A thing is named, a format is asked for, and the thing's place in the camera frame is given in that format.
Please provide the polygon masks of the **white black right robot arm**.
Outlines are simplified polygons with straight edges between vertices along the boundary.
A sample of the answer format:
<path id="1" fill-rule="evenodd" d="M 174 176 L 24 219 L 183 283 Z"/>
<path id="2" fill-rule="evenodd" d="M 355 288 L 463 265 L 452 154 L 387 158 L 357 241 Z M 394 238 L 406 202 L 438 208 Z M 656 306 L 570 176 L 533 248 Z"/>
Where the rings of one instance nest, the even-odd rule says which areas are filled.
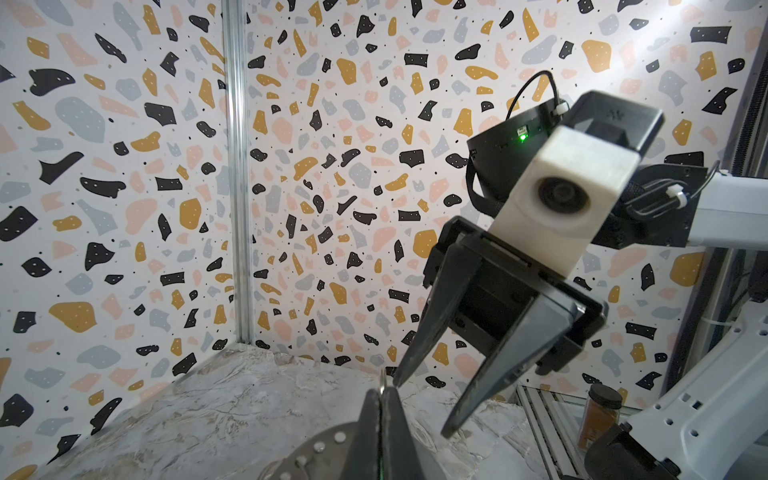
<path id="1" fill-rule="evenodd" d="M 493 222 L 455 217 L 424 269 L 419 329 L 394 376 L 405 383 L 447 330 L 484 356 L 442 433 L 528 370 L 575 359 L 608 304 L 568 274 L 590 245 L 712 249 L 679 257 L 670 277 L 693 292 L 663 395 L 586 445 L 593 479 L 722 479 L 767 430 L 767 183 L 704 167 L 693 155 L 644 164 L 660 109 L 601 91 L 553 97 L 468 142 L 472 204 Z"/>

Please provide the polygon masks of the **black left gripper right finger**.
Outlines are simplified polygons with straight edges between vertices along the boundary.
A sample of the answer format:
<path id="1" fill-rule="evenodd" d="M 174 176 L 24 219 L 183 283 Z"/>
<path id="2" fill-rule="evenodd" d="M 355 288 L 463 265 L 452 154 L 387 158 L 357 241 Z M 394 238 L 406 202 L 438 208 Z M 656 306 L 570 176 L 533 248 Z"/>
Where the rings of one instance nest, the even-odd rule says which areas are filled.
<path id="1" fill-rule="evenodd" d="M 382 475 L 386 480 L 427 478 L 394 387 L 382 394 Z"/>

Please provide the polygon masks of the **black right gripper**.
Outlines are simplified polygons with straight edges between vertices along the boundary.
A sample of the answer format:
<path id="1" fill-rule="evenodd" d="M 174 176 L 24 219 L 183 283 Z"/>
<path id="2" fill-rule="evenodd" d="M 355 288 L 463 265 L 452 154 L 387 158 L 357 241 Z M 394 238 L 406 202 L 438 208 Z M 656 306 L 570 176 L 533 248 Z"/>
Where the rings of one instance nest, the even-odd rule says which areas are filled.
<path id="1" fill-rule="evenodd" d="M 467 172 L 480 182 L 480 210 L 497 216 L 534 156 L 561 126 L 634 150 L 641 161 L 664 122 L 663 112 L 600 91 L 573 106 L 549 101 L 477 135 Z M 656 234 L 638 165 L 591 245 L 620 249 Z M 397 367 L 394 386 L 413 376 L 447 330 L 485 360 L 451 410 L 441 435 L 456 434 L 478 407 L 529 369 L 561 369 L 605 322 L 607 305 L 463 217 L 442 229 L 424 270 L 430 291 L 418 331 Z"/>

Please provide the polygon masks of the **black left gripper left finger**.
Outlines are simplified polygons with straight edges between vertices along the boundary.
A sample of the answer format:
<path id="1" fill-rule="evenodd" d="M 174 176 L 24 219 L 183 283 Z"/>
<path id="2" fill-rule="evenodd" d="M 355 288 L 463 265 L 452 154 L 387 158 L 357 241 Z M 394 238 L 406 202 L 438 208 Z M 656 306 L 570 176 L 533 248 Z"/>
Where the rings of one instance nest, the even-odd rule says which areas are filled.
<path id="1" fill-rule="evenodd" d="M 340 479 L 379 480 L 381 452 L 381 394 L 373 389 L 365 395 Z"/>

